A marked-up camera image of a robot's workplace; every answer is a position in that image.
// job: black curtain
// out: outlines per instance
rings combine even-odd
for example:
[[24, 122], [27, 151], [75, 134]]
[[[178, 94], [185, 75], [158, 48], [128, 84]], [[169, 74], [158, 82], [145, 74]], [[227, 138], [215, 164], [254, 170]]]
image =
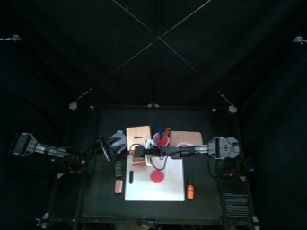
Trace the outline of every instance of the black curtain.
[[[107, 76], [84, 104], [146, 104], [155, 98], [162, 105], [225, 106], [218, 90], [225, 93], [239, 107], [245, 152], [254, 159], [262, 226], [305, 229], [307, 44], [291, 43], [307, 36], [305, 1], [213, 1], [205, 15], [166, 36], [205, 78], [163, 43], [108, 77], [153, 35], [112, 2], [95, 3], [95, 9], [83, 1], [2, 5], [2, 38], [20, 34], [24, 40], [0, 41], [0, 225], [32, 225], [51, 191], [48, 159], [10, 155], [14, 136], [27, 131], [60, 146], [68, 103]], [[161, 1], [159, 14], [147, 13], [151, 2], [119, 3], [135, 6], [130, 12], [147, 26], [157, 23], [161, 35], [205, 2]], [[201, 22], [207, 26], [195, 30]]]

